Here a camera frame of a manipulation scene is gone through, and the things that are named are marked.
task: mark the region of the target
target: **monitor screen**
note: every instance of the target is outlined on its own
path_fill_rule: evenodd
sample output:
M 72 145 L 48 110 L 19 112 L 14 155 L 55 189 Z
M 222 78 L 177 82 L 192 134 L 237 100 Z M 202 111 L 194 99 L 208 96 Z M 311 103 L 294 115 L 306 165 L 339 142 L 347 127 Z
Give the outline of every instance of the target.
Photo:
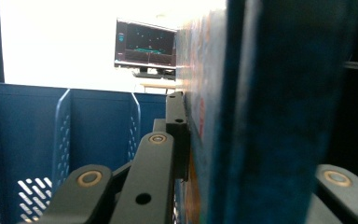
M 117 19 L 115 66 L 176 68 L 176 31 Z

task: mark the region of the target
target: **desk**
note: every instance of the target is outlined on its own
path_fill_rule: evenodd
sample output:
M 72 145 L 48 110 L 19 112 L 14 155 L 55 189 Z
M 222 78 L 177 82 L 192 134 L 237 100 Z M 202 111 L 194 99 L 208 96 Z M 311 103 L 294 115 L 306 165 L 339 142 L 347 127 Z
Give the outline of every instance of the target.
M 156 88 L 156 89 L 165 89 L 165 93 L 168 93 L 168 90 L 176 89 L 176 82 L 168 79 L 152 79 L 144 78 L 140 83 L 141 86 L 145 88 Z

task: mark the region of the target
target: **round bolt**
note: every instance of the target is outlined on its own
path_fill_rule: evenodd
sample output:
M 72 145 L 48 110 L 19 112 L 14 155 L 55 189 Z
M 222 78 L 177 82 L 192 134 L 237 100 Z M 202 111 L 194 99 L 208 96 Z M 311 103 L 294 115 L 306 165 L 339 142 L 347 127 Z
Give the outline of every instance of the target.
M 77 179 L 77 184 L 83 188 L 89 188 L 98 184 L 103 178 L 99 171 L 87 171 Z
M 349 187 L 351 185 L 351 180 L 344 174 L 337 171 L 325 171 L 324 178 L 340 187 Z
M 149 141 L 154 144 L 161 144 L 167 140 L 167 137 L 162 134 L 155 134 L 149 138 Z

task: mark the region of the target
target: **blue storage bin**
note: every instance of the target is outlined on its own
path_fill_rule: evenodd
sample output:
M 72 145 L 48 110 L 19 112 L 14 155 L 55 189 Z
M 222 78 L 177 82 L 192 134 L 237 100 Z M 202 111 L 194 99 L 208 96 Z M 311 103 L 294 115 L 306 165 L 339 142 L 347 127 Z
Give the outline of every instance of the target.
M 130 161 L 165 95 L 0 84 L 0 223 L 38 220 L 68 174 Z

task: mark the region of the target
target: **monitor stand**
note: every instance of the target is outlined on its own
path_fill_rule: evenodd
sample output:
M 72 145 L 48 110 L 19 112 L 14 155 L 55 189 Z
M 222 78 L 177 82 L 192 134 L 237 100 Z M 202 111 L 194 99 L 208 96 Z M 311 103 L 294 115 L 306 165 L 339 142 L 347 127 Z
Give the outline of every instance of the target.
M 166 78 L 166 79 L 171 79 L 171 80 L 175 80 L 175 73 L 166 73 L 163 71 L 163 69 L 159 69 L 157 74 L 153 74 L 153 73 L 147 73 L 147 68 L 145 67 L 141 67 L 139 69 L 139 72 L 132 72 L 132 74 L 135 77 L 143 77 L 143 78 Z

